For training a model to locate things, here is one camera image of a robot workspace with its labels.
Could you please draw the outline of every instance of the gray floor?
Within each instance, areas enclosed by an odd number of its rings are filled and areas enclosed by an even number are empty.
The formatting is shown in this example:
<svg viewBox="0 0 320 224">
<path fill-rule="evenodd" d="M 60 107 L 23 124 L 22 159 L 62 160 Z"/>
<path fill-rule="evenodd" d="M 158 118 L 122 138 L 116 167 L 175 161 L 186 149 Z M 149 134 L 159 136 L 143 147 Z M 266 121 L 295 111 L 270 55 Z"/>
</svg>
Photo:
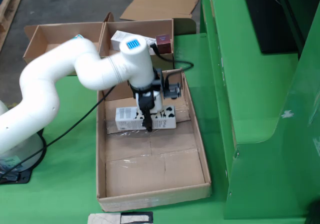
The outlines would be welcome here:
<svg viewBox="0 0 320 224">
<path fill-rule="evenodd" d="M 21 0 L 0 53 L 0 100 L 13 107 L 22 99 L 19 76 L 29 40 L 24 27 L 31 24 L 102 21 L 108 11 L 119 17 L 132 0 Z M 199 28 L 200 4 L 192 13 Z"/>
</svg>

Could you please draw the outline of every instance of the blue vent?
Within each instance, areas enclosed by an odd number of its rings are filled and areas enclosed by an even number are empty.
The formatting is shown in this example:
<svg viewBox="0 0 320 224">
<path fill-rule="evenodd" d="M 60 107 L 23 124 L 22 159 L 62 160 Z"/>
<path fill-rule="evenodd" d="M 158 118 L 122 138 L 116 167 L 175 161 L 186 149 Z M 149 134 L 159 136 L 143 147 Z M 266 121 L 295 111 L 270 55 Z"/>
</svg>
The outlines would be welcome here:
<svg viewBox="0 0 320 224">
<path fill-rule="evenodd" d="M 139 47 L 140 43 L 138 42 L 138 40 L 135 39 L 126 43 L 126 45 L 128 46 L 129 49 L 133 49 L 133 48 Z"/>
</svg>

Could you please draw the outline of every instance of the wooden pallet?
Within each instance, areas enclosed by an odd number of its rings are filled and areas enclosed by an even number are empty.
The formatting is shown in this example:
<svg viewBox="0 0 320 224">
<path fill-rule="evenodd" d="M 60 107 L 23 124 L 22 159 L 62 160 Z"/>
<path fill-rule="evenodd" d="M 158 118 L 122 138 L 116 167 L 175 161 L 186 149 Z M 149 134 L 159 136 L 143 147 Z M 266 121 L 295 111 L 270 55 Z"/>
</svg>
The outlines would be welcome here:
<svg viewBox="0 0 320 224">
<path fill-rule="evenodd" d="M 0 51 L 18 9 L 20 0 L 3 0 L 0 4 Z"/>
</svg>

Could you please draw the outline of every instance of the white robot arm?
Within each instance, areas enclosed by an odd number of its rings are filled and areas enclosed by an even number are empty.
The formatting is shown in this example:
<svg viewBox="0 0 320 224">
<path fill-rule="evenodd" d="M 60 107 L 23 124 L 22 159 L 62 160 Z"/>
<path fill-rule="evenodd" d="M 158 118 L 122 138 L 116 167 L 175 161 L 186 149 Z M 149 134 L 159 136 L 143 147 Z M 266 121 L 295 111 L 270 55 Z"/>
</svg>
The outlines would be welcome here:
<svg viewBox="0 0 320 224">
<path fill-rule="evenodd" d="M 22 102 L 18 106 L 7 111 L 0 102 L 0 155 L 55 118 L 60 106 L 55 83 L 73 71 L 81 84 L 92 90 L 108 89 L 126 80 L 133 89 L 148 90 L 155 79 L 148 46 L 141 36 L 128 37 L 120 44 L 119 53 L 104 59 L 91 41 L 69 40 L 26 66 L 20 76 Z M 161 103 L 154 108 L 160 109 L 162 98 L 157 100 Z"/>
</svg>

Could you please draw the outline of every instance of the green machine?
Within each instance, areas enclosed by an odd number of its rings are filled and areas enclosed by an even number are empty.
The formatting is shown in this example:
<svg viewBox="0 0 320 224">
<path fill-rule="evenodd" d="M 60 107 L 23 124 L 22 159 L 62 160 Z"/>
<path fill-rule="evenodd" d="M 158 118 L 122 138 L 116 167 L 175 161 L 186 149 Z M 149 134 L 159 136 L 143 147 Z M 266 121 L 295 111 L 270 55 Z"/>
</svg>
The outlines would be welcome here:
<svg viewBox="0 0 320 224">
<path fill-rule="evenodd" d="M 246 0 L 201 1 L 228 182 L 224 217 L 303 216 L 320 198 L 320 8 L 298 59 L 261 52 Z"/>
</svg>

